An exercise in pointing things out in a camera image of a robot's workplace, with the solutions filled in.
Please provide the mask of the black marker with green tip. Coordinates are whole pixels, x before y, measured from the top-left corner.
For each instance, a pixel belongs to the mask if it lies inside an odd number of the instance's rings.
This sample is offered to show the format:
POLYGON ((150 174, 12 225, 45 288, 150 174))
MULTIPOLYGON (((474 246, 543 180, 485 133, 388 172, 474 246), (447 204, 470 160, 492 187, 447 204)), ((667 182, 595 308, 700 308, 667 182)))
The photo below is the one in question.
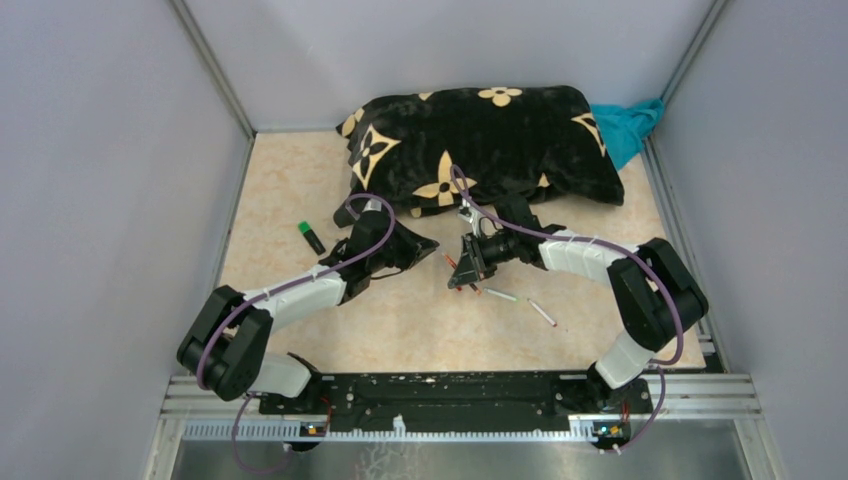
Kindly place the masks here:
POLYGON ((307 221, 299 222, 297 228, 308 246, 316 255, 323 255, 326 252, 326 247, 307 221))

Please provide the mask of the teal cloth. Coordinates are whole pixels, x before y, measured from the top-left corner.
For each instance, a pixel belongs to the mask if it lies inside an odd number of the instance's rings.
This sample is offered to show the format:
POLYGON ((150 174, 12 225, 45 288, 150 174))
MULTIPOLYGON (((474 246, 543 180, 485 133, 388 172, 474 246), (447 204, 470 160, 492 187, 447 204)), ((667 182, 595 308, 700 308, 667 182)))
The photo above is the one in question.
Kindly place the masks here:
POLYGON ((661 98, 629 107, 591 104, 590 108, 617 171, 643 151, 644 141, 654 132, 665 113, 665 103, 661 98))

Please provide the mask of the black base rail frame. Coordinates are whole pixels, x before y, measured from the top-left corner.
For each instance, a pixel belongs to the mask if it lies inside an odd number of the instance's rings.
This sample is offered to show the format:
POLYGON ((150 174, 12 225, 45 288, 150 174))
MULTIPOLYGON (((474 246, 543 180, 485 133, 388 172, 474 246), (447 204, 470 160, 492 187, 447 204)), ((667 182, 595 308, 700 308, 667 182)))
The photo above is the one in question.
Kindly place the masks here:
POLYGON ((175 377, 161 414, 197 440, 322 442, 576 442, 617 451, 643 425, 748 420, 762 414, 743 374, 647 373, 592 401, 574 372, 336 374, 308 401, 260 394, 223 401, 175 377))

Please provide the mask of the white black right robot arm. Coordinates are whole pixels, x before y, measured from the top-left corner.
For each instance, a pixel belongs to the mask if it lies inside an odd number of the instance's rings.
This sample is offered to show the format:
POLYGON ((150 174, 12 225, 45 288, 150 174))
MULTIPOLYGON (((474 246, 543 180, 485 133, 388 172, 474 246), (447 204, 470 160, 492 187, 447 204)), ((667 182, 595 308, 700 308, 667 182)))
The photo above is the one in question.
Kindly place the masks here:
POLYGON ((540 225, 521 196, 501 199, 490 214, 465 199, 459 218, 470 232, 448 281, 451 288, 492 277, 499 265, 518 260, 544 271, 574 274, 612 290, 623 330, 587 370, 580 396, 600 412, 612 412, 627 387, 669 343, 682 348, 683 335, 709 311, 702 289, 665 239, 623 246, 556 224, 540 225))

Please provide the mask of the white pen with green tip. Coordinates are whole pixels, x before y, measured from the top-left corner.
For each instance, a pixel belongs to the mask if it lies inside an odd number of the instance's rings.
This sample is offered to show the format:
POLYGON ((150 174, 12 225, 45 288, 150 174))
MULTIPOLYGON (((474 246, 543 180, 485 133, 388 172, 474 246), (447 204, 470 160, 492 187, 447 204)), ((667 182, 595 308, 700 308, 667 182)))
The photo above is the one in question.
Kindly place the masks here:
POLYGON ((508 300, 508 301, 512 301, 512 302, 519 301, 519 298, 514 296, 514 295, 511 295, 511 294, 508 294, 508 293, 505 293, 505 292, 502 292, 502 291, 499 291, 499 290, 496 290, 496 289, 493 289, 493 288, 490 288, 490 287, 484 287, 483 291, 487 294, 494 295, 494 296, 497 296, 499 298, 503 298, 503 299, 508 300))

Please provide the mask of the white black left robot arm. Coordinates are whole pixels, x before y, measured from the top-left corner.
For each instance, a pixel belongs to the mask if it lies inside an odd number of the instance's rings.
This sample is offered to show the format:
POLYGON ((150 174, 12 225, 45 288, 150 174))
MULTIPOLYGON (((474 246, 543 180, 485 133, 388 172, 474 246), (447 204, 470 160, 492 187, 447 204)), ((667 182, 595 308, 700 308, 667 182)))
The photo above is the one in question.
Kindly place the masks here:
POLYGON ((439 246, 387 213, 367 211, 350 235, 299 277, 241 292, 212 291, 176 351, 177 362, 198 385, 223 401, 248 394, 282 396, 297 413, 319 404, 317 370, 297 355, 268 352, 276 331, 365 291, 384 269, 411 269, 439 246))

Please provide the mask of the black pillow with beige flowers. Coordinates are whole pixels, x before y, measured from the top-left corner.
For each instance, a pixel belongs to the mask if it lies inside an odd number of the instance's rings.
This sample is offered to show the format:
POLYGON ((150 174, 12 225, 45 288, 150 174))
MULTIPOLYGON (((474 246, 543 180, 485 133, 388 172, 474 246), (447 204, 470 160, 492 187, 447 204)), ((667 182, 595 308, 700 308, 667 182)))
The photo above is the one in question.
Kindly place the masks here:
POLYGON ((568 85, 465 87, 388 95, 336 128, 346 141, 352 193, 426 217, 459 205, 460 168, 480 205, 519 194, 620 206, 625 188, 584 94, 568 85))

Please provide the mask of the white marker with red tip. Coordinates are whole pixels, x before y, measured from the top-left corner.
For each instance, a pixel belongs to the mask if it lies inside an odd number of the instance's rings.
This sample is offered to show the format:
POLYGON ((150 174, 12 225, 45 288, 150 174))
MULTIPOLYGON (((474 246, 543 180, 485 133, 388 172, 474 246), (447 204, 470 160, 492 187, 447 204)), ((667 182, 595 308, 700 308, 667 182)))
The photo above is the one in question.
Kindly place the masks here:
POLYGON ((552 327, 557 327, 557 321, 533 299, 527 299, 528 304, 552 327))

